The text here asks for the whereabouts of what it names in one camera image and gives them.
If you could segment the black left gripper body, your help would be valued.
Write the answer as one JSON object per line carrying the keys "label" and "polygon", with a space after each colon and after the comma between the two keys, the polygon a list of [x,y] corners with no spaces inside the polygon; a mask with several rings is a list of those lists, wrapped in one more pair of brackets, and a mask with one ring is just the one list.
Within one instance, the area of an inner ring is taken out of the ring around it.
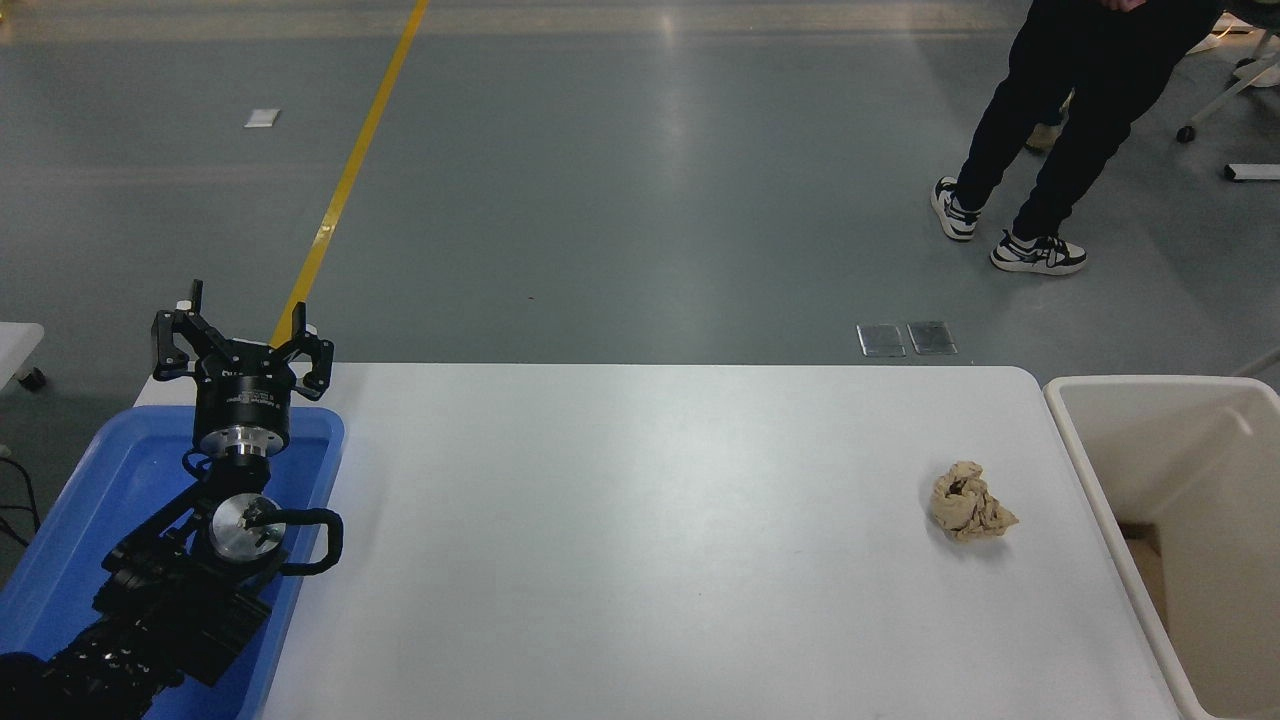
{"label": "black left gripper body", "polygon": [[289,363],[275,363],[269,355],[266,347],[248,345],[230,356],[210,352],[196,361],[196,434],[232,427],[289,432],[297,375]]}

